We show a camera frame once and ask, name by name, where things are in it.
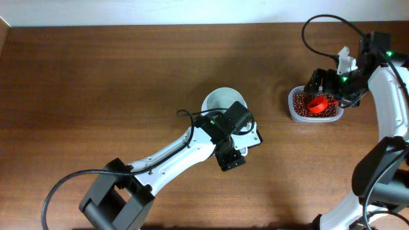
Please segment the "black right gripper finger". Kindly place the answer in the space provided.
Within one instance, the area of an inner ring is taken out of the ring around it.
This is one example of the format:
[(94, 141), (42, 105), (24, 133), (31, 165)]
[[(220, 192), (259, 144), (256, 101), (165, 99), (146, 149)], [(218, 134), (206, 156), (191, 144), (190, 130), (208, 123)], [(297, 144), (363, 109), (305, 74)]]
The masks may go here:
[(328, 77), (327, 74), (325, 73), (318, 73), (315, 76), (315, 83), (314, 86), (316, 88), (316, 94), (318, 94), (319, 92), (324, 93), (325, 89), (327, 87), (327, 83), (328, 83)]
[(326, 75), (326, 71), (324, 69), (318, 68), (313, 71), (311, 78), (309, 79), (308, 83), (304, 86), (304, 93), (310, 95), (318, 94), (318, 90), (322, 85), (323, 78)]

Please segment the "red measuring scoop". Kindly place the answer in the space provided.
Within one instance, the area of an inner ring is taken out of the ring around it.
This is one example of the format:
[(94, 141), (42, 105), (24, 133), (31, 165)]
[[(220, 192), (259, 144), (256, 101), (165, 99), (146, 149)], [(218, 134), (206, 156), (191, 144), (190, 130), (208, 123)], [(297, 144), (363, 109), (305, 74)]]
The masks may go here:
[(321, 95), (317, 96), (316, 98), (312, 99), (307, 104), (307, 109), (313, 113), (318, 114), (323, 112), (329, 105), (338, 105), (339, 102), (337, 100), (329, 100), (326, 96)]

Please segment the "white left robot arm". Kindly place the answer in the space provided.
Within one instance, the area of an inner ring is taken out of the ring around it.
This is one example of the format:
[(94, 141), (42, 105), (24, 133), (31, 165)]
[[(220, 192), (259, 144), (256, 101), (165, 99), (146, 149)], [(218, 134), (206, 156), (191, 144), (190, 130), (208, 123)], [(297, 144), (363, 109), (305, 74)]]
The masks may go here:
[(131, 164), (116, 158), (98, 174), (79, 204), (95, 229), (140, 229), (158, 192), (186, 169), (210, 157), (222, 171), (234, 169), (261, 142), (253, 115), (239, 101), (188, 116), (191, 126), (164, 149)]

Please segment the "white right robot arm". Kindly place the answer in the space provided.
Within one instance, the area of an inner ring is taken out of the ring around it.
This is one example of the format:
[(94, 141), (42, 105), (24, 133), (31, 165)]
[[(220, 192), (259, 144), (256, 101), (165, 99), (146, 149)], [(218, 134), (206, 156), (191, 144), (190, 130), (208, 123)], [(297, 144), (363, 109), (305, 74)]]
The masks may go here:
[(370, 92), (376, 107), (379, 143), (354, 169), (351, 192), (311, 229), (370, 229), (383, 215), (408, 207), (408, 55), (390, 49), (390, 34), (372, 31), (359, 44), (357, 58), (343, 48), (337, 70), (317, 69), (304, 92), (333, 96), (343, 109)]

